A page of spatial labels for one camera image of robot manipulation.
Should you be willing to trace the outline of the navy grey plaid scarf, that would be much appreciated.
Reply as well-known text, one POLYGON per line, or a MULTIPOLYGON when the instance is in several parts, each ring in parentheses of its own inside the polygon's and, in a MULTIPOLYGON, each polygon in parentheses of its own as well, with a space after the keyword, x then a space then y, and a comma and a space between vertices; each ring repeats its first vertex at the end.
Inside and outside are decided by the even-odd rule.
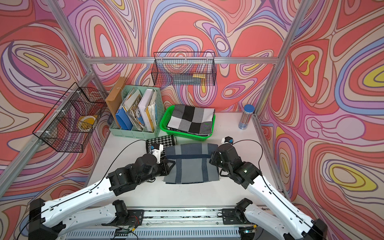
POLYGON ((165 155, 175 164, 164 177, 166 184, 199 184, 219 181, 218 168, 210 164, 217 144, 192 143, 165 148, 165 155))

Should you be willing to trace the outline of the small houndstooth scarf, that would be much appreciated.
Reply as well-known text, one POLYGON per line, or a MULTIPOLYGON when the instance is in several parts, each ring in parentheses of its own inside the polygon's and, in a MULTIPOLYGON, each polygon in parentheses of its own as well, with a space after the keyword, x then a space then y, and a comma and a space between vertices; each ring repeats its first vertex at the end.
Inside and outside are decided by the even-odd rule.
POLYGON ((151 153, 153 144, 161 144, 164 148, 175 146, 177 144, 176 137, 173 135, 162 136, 154 139, 146 140, 147 153, 151 153))

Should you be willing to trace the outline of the grey black checked scarf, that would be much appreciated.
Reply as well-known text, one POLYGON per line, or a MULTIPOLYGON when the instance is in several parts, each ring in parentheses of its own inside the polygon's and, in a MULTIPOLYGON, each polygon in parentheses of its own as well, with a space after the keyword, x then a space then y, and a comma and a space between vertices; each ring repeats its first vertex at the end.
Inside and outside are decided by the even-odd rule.
POLYGON ((196 136, 213 132, 215 109, 175 105, 166 127, 169 130, 196 136))

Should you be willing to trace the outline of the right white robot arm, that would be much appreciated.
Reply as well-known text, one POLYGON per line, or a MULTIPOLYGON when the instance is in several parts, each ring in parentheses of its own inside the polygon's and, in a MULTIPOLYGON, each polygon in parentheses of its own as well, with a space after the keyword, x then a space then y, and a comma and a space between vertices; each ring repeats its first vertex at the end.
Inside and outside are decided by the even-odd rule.
POLYGON ((278 240, 324 240, 328 226, 321 219, 313 220, 295 207, 270 182, 261 170, 250 162, 242 161, 231 143, 220 145, 210 164, 222 169, 228 178, 242 186, 272 211, 263 211, 249 199, 237 203, 235 210, 239 220, 260 226, 278 240))

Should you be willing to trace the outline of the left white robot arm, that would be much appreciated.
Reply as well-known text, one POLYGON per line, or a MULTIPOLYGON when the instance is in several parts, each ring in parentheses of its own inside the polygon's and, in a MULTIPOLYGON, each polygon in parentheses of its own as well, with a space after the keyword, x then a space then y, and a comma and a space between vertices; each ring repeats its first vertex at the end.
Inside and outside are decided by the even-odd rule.
POLYGON ((141 224, 139 211, 129 211, 123 200, 103 207, 96 203, 133 191, 137 186, 167 176, 175 161, 160 160, 157 154, 144 154, 129 164, 108 173, 95 184, 51 201, 37 199, 30 203, 30 240, 55 240, 73 230, 92 225, 129 226, 141 224))

